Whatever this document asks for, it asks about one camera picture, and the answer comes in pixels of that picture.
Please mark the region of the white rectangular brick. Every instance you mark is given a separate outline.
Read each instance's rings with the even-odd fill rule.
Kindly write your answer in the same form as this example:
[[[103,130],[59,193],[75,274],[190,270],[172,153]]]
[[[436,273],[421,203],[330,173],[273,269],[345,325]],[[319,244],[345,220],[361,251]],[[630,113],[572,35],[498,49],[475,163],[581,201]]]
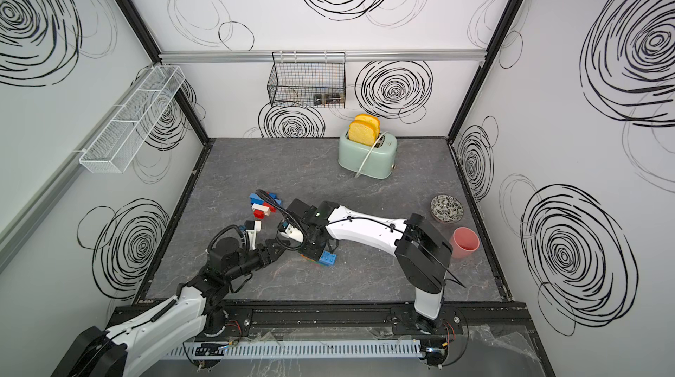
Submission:
[[[252,210],[252,211],[254,211],[254,210],[261,210],[261,211],[263,211],[263,212],[265,213],[265,216],[268,216],[268,215],[270,215],[270,213],[271,213],[270,210],[269,210],[267,207],[265,207],[265,206],[263,206],[263,205],[260,205],[260,204],[252,204],[252,205],[251,205],[251,210]]]

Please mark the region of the light blue long brick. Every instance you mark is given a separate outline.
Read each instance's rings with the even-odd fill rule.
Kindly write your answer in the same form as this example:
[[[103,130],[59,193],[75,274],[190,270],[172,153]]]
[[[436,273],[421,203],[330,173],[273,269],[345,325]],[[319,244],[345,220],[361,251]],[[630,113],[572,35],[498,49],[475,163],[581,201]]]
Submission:
[[[270,204],[268,201],[261,199],[256,193],[252,193],[250,195],[250,201],[251,204],[260,204],[260,205],[263,205],[264,202],[267,202],[270,205],[275,206],[275,208],[278,206],[282,206],[282,202],[276,197],[274,193],[269,193],[269,197],[274,201],[272,204]]]

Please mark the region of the light blue vertical brick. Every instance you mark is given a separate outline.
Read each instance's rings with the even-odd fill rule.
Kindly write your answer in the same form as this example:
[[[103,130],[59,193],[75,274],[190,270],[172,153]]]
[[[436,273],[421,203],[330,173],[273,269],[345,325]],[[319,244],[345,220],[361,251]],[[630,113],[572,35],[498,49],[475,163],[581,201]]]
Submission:
[[[334,266],[335,262],[337,259],[337,255],[334,253],[330,253],[328,251],[324,251],[318,261],[316,261],[318,264],[321,264],[322,266]]]

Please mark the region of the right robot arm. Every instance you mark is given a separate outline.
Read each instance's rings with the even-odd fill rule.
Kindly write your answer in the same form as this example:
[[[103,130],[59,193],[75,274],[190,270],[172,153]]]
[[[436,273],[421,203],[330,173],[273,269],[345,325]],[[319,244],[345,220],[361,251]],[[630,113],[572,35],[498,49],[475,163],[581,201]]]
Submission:
[[[416,213],[408,219],[375,217],[330,201],[310,206],[294,199],[284,207],[262,189],[256,196],[284,216],[276,236],[284,248],[313,261],[330,251],[331,240],[388,253],[415,287],[416,313],[428,321],[439,318],[453,248],[425,217]]]

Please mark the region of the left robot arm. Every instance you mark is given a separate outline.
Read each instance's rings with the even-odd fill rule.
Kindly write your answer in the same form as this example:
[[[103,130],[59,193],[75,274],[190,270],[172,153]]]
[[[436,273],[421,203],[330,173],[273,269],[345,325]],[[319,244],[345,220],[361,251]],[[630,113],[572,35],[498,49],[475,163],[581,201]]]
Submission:
[[[277,261],[286,248],[268,239],[254,250],[227,237],[211,243],[207,264],[176,294],[137,317],[105,330],[82,331],[52,373],[54,376],[139,376],[170,350],[202,331],[225,326],[221,303],[235,292],[232,281]]]

